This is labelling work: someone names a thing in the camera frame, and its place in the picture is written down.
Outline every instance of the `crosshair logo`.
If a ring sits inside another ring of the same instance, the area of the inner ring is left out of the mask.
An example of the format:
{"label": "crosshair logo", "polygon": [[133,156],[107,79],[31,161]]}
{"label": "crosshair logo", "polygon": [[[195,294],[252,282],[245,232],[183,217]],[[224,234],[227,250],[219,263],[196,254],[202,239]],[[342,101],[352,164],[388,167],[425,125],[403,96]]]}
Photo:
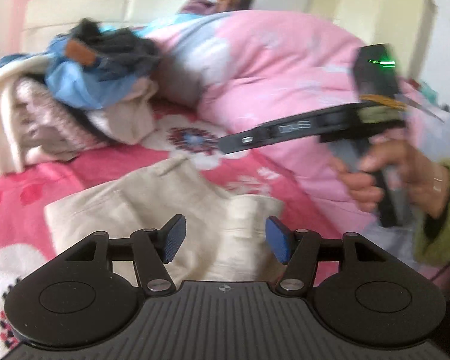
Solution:
{"label": "crosshair logo", "polygon": [[219,286],[218,288],[220,291],[222,292],[228,292],[230,291],[232,288],[231,286],[229,286],[228,284],[222,284],[221,286]]}

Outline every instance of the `cream cabinet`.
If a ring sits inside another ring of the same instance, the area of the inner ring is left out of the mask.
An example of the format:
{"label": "cream cabinet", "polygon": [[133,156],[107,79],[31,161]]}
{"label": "cream cabinet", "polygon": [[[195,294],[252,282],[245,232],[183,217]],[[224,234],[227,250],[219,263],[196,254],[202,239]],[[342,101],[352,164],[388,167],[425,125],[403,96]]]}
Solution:
{"label": "cream cabinet", "polygon": [[313,0],[310,12],[366,44],[390,44],[399,72],[419,78],[436,14],[433,0]]}

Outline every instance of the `metal screw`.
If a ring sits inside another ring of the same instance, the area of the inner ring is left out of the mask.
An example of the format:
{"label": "metal screw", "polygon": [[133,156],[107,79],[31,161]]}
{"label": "metal screw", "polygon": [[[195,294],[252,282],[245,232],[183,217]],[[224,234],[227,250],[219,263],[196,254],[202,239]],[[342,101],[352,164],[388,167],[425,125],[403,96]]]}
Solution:
{"label": "metal screw", "polygon": [[282,287],[285,291],[297,291],[301,290],[305,284],[303,281],[298,279],[285,279],[280,282],[280,287]]}
{"label": "metal screw", "polygon": [[155,279],[155,280],[150,280],[147,283],[147,287],[150,291],[153,292],[161,292],[161,291],[166,291],[168,290],[170,287],[172,286],[172,284],[165,279]]}

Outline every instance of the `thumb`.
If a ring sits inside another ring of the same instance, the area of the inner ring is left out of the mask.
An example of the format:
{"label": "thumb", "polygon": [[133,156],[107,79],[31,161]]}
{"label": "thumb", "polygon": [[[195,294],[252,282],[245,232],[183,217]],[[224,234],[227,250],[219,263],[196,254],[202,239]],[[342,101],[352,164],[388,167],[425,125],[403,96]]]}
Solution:
{"label": "thumb", "polygon": [[387,165],[401,165],[407,160],[408,142],[389,140],[373,145],[366,156],[359,162],[359,170],[375,172]]}

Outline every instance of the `headboard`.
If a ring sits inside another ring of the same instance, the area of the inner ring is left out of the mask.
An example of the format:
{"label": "headboard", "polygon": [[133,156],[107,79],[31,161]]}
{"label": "headboard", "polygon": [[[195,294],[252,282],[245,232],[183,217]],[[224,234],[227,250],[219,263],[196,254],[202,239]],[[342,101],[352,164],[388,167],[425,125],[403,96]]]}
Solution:
{"label": "headboard", "polygon": [[173,15],[186,0],[13,0],[8,51],[41,52],[83,17],[118,27]]}

